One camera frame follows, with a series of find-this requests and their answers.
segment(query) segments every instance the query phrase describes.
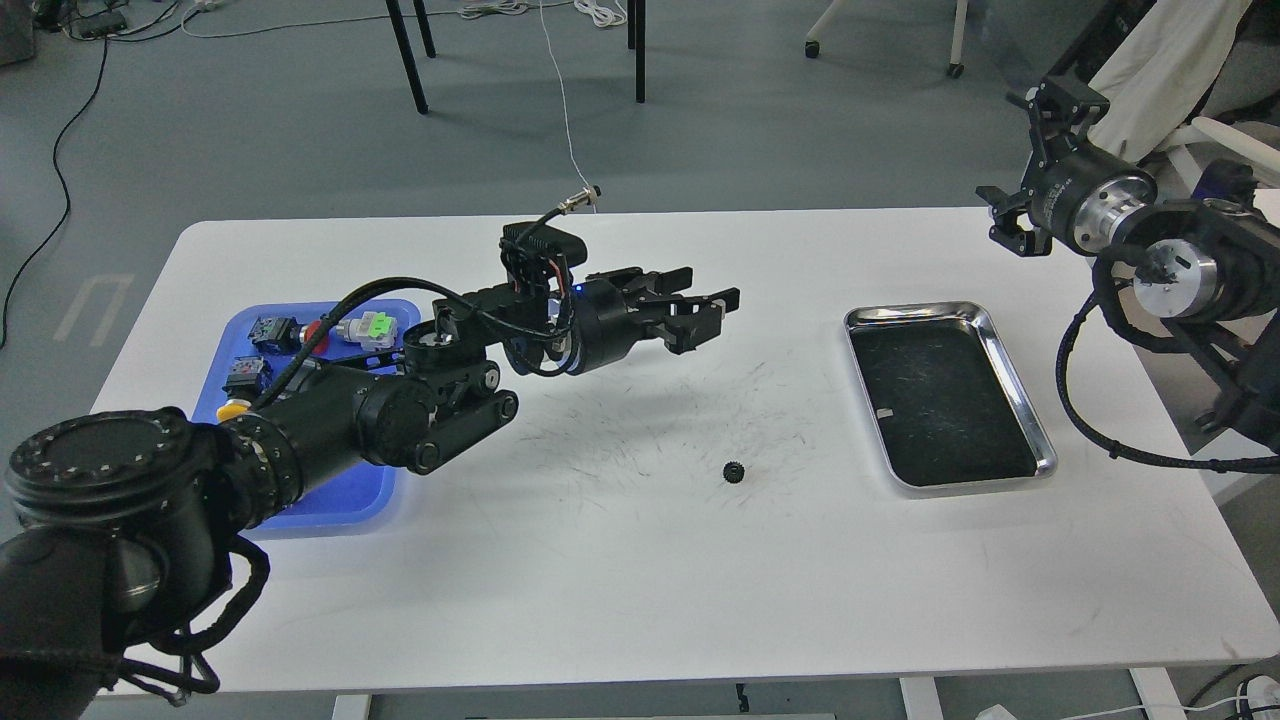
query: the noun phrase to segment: connector plug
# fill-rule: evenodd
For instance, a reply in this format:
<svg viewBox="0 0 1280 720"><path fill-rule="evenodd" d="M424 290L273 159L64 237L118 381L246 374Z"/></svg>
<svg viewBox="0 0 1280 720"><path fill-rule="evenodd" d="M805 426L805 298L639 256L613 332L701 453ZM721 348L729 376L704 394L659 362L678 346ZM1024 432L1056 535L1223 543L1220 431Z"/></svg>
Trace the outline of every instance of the connector plug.
<svg viewBox="0 0 1280 720"><path fill-rule="evenodd" d="M595 205L596 202L599 202L600 195L603 195L600 192L600 186L590 184L584 187L576 195L571 195L564 200L562 200L558 208L561 209L562 213L572 213L573 210L577 210L582 205Z"/></svg>

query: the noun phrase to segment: gray floor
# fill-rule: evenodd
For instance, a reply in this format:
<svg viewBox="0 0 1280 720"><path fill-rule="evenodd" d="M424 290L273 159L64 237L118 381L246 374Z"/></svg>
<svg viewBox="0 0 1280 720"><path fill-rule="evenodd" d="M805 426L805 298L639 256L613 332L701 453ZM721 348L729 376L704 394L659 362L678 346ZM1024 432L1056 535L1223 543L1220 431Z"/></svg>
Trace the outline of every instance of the gray floor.
<svg viewBox="0 0 1280 720"><path fill-rule="evenodd" d="M1024 117L1002 100L1006 79L1047 67L1097 3L975 3L989 10L975 13L959 81L942 74L954 8L947 0L852 3L817 61L803 56L801 40L823 0L650 5L645 105L631 101L623 29L595 31L564 8L547 12L577 158L604 188L604 211L974 205L974 186L1014 184L1027 158ZM192 28L228 32L380 6L232 0ZM133 0L129 10L142 17L156 8ZM440 18L434 29L440 56L419 53L428 118L413 113L385 20L111 45L101 94L63 146L73 213L14 295L13 334L0 351L0 447L90 409L169 249L192 223L536 214L572 192L579 181L536 14ZM60 213L49 154L92 87L100 53L100 45L41 36L35 60L0 68L0 278ZM352 247L353 261L358 254ZM73 332L56 340L77 292L102 274L129 278L118 319L102 322L111 293L101 286ZM234 284L227 278L228 292ZM163 361L164 348L156 352ZM1254 495L1236 505L1248 500L1252 507ZM1236 519L1245 529L1260 521L1245 515ZM0 514L0 538L15 529ZM1254 568L1271 568L1272 539L1251 539ZM1212 669L1181 673L1183 693L1207 674ZM1135 700L1121 671L948 678L940 693L957 720L996 702L1027 720ZM902 716L893 680L759 684L748 694L754 712ZM182 711L150 698L99 702L87 716L303 719L328 717L330 707L323 694L215 696ZM737 707L730 684L609 685L387 696L374 717Z"/></svg>

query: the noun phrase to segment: blue tray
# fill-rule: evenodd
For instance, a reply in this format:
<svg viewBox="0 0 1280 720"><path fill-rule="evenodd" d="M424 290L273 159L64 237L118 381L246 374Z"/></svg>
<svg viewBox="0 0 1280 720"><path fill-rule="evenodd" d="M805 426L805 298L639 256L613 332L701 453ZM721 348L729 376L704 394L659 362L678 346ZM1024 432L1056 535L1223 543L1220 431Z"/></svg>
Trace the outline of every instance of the blue tray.
<svg viewBox="0 0 1280 720"><path fill-rule="evenodd" d="M227 372L233 359L244 355L261 355L273 372L280 372L289 363L291 356L288 355L262 355L250 343L248 331L253 327L255 320L260 316L292 316L297 318L298 323L305 325L320 319L320 315L332 310L335 304L291 302L255 305L237 313L227 323L223 338L218 342L218 352L214 354L214 361L209 366L209 375L205 378L205 386L200 391L200 400L196 401L196 413L192 420L197 423L218 423L215 413L227 402L227 393L223 392L223 386L227 383ZM399 336L404 331L421 320L417 306L404 300L372 300L361 305L347 316L358 318L367 310L387 313L396 318L398 322L396 345L399 345ZM364 350L358 345L343 342L330 333L329 348L319 354L319 356L333 360L360 355L361 352ZM392 368L378 372L392 372ZM361 462L311 491L292 507L268 519L259 528L319 530L362 523L387 506L394 488L394 468Z"/></svg>

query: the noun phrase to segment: power strip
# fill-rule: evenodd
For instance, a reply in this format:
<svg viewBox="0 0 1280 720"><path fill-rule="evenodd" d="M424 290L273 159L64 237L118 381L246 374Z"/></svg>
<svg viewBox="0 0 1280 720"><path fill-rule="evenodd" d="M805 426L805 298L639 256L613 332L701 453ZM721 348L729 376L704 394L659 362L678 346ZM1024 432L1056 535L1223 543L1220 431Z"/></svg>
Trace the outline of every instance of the power strip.
<svg viewBox="0 0 1280 720"><path fill-rule="evenodd" d="M1235 694L1249 696L1249 707L1280 705L1280 683L1275 682L1274 678L1260 675L1247 683L1243 683L1240 685L1240 692ZM1243 701L1236 702L1236 710L1244 710ZM1262 712L1254 712L1253 720L1280 720L1280 710L1263 710Z"/></svg>

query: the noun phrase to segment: white cable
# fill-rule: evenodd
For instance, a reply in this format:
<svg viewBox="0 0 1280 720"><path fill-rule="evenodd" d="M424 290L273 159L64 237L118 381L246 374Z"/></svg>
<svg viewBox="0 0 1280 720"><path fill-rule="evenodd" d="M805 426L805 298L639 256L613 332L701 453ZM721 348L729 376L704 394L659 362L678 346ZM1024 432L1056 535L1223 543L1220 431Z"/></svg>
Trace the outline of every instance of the white cable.
<svg viewBox="0 0 1280 720"><path fill-rule="evenodd" d="M591 183L586 182L586 176L582 174L582 168L577 167L577 158L573 156L573 136L568 129L568 94L564 92L564 76L561 74L559 63L556 60L556 53L552 50L552 33L547 29L543 0L538 0L538 18L543 22L543 35L547 37L547 54L552 56L552 65L556 65L556 77L559 78L561 83L561 106L564 110L564 140L568 142L568 160L573 163L573 169L577 172L577 178L582 181L582 187L591 187ZM591 204L591 210L598 211L594 202Z"/></svg>
<svg viewBox="0 0 1280 720"><path fill-rule="evenodd" d="M1120 712L1129 712L1130 710L1155 710L1157 707L1164 707L1164 708L1169 708L1169 710L1183 710L1183 711L1187 711L1187 712L1203 712L1206 710L1212 710L1212 708L1215 708L1215 707L1217 707L1220 705L1226 705L1229 702L1235 702L1238 700L1252 700L1252 701L1272 702L1274 698L1270 698L1270 697L1234 696L1234 697L1222 698L1222 700L1220 700L1217 702L1211 702L1210 705L1202 705L1199 707L1188 707L1185 705L1132 705L1129 707L1117 707L1115 710L1103 710L1101 712L1089 712L1088 715L1073 715L1070 717L1062 717L1061 720L1089 720L1091 717L1103 717L1103 716L1107 716L1107 715L1117 715Z"/></svg>
<svg viewBox="0 0 1280 720"><path fill-rule="evenodd" d="M598 28L614 27L627 23L627 9L622 6L622 0L613 0L617 10L602 6L595 0L573 0L573 8L584 15L590 15L591 22Z"/></svg>
<svg viewBox="0 0 1280 720"><path fill-rule="evenodd" d="M458 17L465 20L474 20L486 15L524 15L529 12L529 3L524 0L488 0L480 3L467 3L458 8Z"/></svg>

